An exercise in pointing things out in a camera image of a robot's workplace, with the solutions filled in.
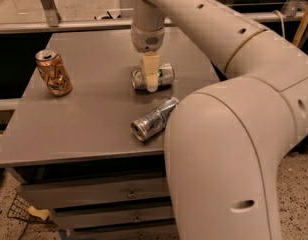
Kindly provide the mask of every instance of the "table surface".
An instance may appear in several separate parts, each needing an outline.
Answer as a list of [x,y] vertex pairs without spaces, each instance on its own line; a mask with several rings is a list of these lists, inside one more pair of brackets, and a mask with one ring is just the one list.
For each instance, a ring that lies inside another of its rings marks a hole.
[[136,92],[131,71],[141,54],[130,30],[53,34],[73,91],[53,97],[37,70],[0,141],[0,167],[86,161],[163,152],[164,132],[145,143],[130,124],[174,96],[218,82],[208,58],[176,27],[166,28],[161,62],[170,62],[176,79],[155,93]]

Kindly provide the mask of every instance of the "wire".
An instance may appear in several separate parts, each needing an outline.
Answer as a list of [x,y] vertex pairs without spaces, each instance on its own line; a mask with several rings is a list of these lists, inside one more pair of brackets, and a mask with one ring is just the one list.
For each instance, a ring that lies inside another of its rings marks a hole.
[[280,18],[281,20],[281,26],[282,26],[282,36],[285,38],[285,25],[284,25],[284,19],[283,19],[283,14],[278,11],[275,10],[274,13]]
[[24,228],[22,234],[20,235],[20,237],[18,238],[18,240],[21,240],[21,239],[22,239],[22,237],[24,236],[24,234],[25,234],[25,232],[26,232],[27,227],[28,227],[28,222],[26,223],[25,228]]

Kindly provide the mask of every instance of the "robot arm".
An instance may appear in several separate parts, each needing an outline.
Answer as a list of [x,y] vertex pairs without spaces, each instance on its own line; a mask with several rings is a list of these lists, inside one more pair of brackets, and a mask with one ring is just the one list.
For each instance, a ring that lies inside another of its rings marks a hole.
[[134,0],[132,42],[136,50],[144,53],[141,68],[147,90],[155,92],[158,86],[160,56],[156,51],[163,44],[165,15],[144,0]]
[[276,173],[282,157],[308,134],[308,56],[214,0],[142,1],[167,15],[233,78],[186,97],[166,128],[167,179],[180,238],[282,239]]

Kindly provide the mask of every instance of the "can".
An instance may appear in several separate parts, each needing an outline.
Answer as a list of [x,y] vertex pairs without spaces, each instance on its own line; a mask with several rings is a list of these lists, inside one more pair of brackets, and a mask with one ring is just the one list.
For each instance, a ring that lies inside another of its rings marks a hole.
[[[174,68],[170,63],[161,64],[158,70],[158,86],[173,84],[175,79]],[[132,85],[135,90],[147,90],[142,69],[137,68],[132,71]]]
[[133,121],[131,128],[134,135],[140,141],[145,141],[162,131],[167,124],[172,110],[178,103],[179,101],[177,98],[169,98],[147,115]]
[[45,49],[36,53],[35,58],[37,69],[51,94],[64,96],[73,89],[62,57],[58,52]]

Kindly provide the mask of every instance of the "aluminum can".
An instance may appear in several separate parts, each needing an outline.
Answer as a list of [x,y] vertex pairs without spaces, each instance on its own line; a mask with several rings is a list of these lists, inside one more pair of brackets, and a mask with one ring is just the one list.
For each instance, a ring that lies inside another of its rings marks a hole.
[[133,121],[131,128],[134,135],[140,141],[145,141],[162,131],[167,124],[172,110],[178,103],[179,101],[175,97],[169,98],[147,115]]
[[64,96],[73,89],[61,55],[58,52],[45,49],[39,51],[35,58],[37,69],[51,94]]
[[[173,84],[175,79],[174,69],[170,63],[161,64],[158,70],[158,86]],[[132,71],[132,85],[135,90],[147,90],[142,69]]]

